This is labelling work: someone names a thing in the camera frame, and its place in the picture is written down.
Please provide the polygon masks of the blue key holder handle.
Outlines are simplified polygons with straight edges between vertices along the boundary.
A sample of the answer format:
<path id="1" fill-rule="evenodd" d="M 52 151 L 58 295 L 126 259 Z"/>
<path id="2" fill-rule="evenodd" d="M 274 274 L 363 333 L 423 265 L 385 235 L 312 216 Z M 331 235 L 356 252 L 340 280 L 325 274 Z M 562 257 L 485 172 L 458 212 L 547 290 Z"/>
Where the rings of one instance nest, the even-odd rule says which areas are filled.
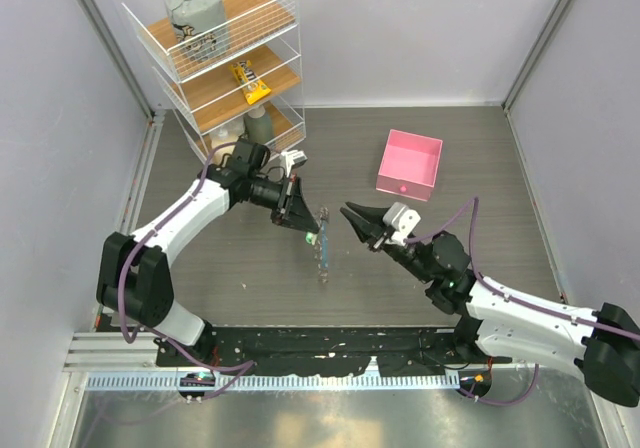
<path id="1" fill-rule="evenodd" d="M 327 273 L 329 268 L 327 226 L 328 226 L 327 221 L 323 220 L 321 223 L 321 234 L 320 234 L 320 256 L 321 256 L 320 267 L 323 273 Z"/>

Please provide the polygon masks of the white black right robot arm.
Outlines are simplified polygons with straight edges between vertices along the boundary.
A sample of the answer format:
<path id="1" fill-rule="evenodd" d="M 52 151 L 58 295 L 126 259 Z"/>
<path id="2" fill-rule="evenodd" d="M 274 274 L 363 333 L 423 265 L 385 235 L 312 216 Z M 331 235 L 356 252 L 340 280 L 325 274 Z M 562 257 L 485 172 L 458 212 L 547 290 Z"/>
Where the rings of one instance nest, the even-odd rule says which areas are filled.
<path id="1" fill-rule="evenodd" d="M 359 241 L 384 252 L 418 281 L 426 296 L 459 323 L 455 355 L 466 362 L 508 358 L 555 369 L 624 407 L 639 404 L 639 326 L 622 307 L 598 309 L 553 302 L 481 274 L 474 243 L 446 228 L 419 237 L 421 217 L 406 204 L 388 208 L 352 202 L 340 210 Z"/>

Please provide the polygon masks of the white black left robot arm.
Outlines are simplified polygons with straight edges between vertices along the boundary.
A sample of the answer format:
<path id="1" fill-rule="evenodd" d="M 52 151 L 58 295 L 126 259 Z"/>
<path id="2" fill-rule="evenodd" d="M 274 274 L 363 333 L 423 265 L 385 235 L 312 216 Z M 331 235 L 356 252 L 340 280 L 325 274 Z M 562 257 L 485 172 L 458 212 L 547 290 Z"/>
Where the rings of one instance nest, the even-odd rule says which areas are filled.
<path id="1" fill-rule="evenodd" d="M 306 163 L 306 154 L 283 151 L 278 180 L 263 171 L 270 158 L 263 144 L 247 139 L 223 143 L 207 156 L 188 190 L 161 215 L 131 234 L 114 232 L 107 237 L 96 298 L 117 313 L 126 342 L 133 343 L 145 329 L 172 344 L 191 365 L 212 362 L 214 328 L 176 300 L 171 266 L 205 227 L 235 205 L 248 202 L 268 209 L 276 226 L 319 232 L 295 173 Z"/>

